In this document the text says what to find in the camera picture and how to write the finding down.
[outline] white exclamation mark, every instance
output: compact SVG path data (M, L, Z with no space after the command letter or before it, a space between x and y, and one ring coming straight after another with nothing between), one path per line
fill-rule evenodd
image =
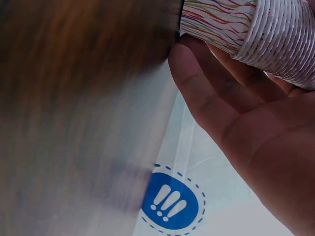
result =
M178 214L180 211L185 209L187 206L187 202L185 200L181 200L170 210L170 212L167 214L167 217L163 217L163 221L167 222L169 218L173 217L174 215Z
M153 204L151 205L151 209L156 210L157 205L160 204L170 192L171 192L171 187L168 186L167 184L163 185L161 189L159 190L156 198L154 198ZM157 215L162 216L162 212L158 211Z
M161 210L164 211L164 210L168 209L171 205L173 205L175 202L177 202L180 197L181 197L181 193L179 191L172 192L171 195L169 195L169 197L163 203ZM158 211L157 215L162 216L162 212Z

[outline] hand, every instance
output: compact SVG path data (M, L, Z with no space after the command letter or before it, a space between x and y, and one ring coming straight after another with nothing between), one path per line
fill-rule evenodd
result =
M262 203L294 234L315 235L315 92L188 35L168 60L193 117Z

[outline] finger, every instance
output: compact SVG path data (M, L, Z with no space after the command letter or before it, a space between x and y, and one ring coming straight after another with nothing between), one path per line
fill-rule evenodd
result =
M174 46L168 62L174 81L193 117L220 144L239 113L216 95L189 48Z
M208 46L235 79L263 102L272 102L287 97L286 93L260 69L232 59L228 53L211 44Z
M187 46L193 52L217 95L236 111L245 113L261 104L256 96L240 85L221 65L205 42L185 35L181 38L180 44Z
M279 87L282 88L282 90L289 96L289 97L296 97L301 94L307 93L308 91L305 89L302 89L300 87L297 87L293 84L288 83L287 81L284 81L274 75L268 74L269 78L274 81Z
M315 1L314 0L307 0L307 2L309 3L313 12L315 12Z

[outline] stack of paper cups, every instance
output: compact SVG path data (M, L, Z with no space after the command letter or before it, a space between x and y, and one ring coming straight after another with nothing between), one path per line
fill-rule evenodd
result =
M315 90L315 17L305 0L185 0L181 30Z

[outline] blue circle logo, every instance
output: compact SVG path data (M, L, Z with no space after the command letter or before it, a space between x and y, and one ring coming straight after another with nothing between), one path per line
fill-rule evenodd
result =
M198 200L184 183L165 173L153 173L142 210L154 223L168 230L188 227L197 217Z

